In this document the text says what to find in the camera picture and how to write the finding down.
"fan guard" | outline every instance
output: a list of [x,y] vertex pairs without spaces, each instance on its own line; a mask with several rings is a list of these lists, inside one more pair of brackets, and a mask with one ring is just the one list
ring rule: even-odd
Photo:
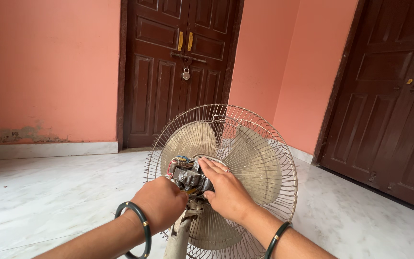
[[[253,200],[282,221],[295,211],[298,181],[288,146],[265,119],[247,109],[208,104],[189,109],[170,121],[154,143],[146,181],[165,175],[177,155],[205,154],[224,162]],[[193,220],[190,258],[258,259],[266,249],[244,227],[211,207]],[[169,230],[161,232],[168,237]]]

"peach wall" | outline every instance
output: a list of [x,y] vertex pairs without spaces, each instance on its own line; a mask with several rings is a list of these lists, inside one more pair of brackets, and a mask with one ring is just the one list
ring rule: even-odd
[[114,141],[119,0],[0,0],[0,143]]
[[229,104],[273,122],[299,0],[245,0]]
[[357,0],[301,0],[274,126],[313,154]]

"pedestal fan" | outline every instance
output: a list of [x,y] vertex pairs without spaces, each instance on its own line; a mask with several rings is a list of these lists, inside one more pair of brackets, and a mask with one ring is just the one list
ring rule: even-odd
[[276,129],[254,112],[212,104],[170,121],[150,152],[146,180],[167,176],[187,191],[186,210],[164,232],[167,259],[259,259],[266,252],[242,226],[215,212],[203,192],[213,190],[197,159],[226,165],[253,200],[282,221],[291,220],[298,182],[292,156]]

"marble floor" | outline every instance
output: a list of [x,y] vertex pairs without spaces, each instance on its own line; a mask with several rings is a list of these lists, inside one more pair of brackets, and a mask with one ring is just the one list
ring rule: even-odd
[[[112,220],[143,185],[146,154],[0,160],[0,258],[31,258]],[[342,259],[414,259],[413,210],[295,163],[297,231]],[[155,235],[150,258],[164,249]]]

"fan stand pole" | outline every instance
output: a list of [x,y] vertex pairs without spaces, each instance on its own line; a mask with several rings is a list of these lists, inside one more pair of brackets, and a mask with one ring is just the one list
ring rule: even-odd
[[181,222],[178,232],[175,232],[175,225],[170,227],[170,236],[167,242],[164,259],[185,259],[188,249],[188,237],[190,236],[191,218],[185,218]]

